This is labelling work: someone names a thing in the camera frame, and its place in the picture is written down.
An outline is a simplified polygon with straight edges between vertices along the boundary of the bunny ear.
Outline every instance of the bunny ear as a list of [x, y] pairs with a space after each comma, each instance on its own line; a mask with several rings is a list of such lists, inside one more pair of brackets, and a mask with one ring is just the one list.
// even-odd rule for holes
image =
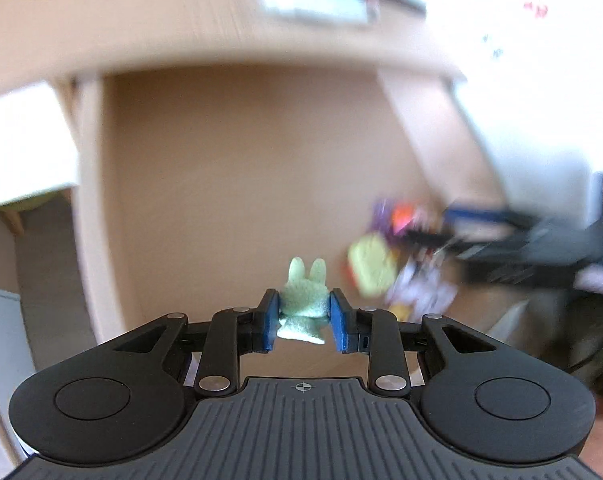
[[312, 262], [309, 279], [311, 282], [326, 285], [326, 262], [321, 258], [317, 258], [314, 262]]
[[303, 260], [299, 256], [295, 256], [290, 262], [288, 268], [288, 281], [295, 282], [296, 280], [303, 280], [306, 277], [306, 266], [303, 264]]

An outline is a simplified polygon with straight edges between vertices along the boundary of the circular knob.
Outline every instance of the circular knob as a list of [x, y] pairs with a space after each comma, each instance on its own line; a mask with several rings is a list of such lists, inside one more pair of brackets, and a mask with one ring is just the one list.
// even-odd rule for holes
[[112, 379], [92, 377], [66, 384], [55, 404], [61, 413], [79, 420], [100, 420], [121, 412], [130, 401], [130, 390]]
[[382, 375], [377, 378], [375, 384], [382, 390], [398, 392], [399, 390], [403, 390], [408, 383], [403, 377], [399, 377], [398, 375]]
[[199, 387], [209, 392], [222, 392], [230, 386], [230, 381], [220, 375], [209, 375], [199, 381]]
[[550, 406], [548, 392], [537, 383], [514, 377], [492, 379], [475, 390], [475, 400], [486, 413], [507, 420], [527, 420]]

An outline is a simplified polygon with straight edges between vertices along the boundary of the floor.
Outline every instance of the floor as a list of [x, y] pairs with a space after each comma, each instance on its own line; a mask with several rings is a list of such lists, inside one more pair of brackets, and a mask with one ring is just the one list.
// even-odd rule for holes
[[32, 357], [41, 370], [96, 344], [76, 259], [72, 210], [61, 196], [23, 214], [17, 273]]

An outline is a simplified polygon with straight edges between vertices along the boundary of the crosshair mark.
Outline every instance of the crosshair mark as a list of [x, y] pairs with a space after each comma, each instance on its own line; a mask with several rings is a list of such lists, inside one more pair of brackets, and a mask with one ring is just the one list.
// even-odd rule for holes
[[299, 384], [295, 384], [294, 386], [291, 386], [291, 388], [295, 388], [295, 390], [297, 390], [298, 392], [301, 392], [302, 394], [309, 392], [310, 388], [315, 388], [315, 387], [316, 386], [312, 386], [311, 384], [308, 384], [308, 383], [299, 383]]

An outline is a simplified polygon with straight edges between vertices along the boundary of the metal rivet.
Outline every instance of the metal rivet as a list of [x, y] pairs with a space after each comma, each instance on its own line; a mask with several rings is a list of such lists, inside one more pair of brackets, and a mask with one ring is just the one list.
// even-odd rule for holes
[[221, 392], [230, 386], [230, 381], [220, 375], [209, 375], [199, 381], [199, 387], [209, 392]]
[[390, 392], [403, 390], [406, 385], [408, 385], [406, 380], [398, 375], [382, 375], [381, 377], [377, 378], [375, 384], [377, 384], [378, 388], [388, 390]]

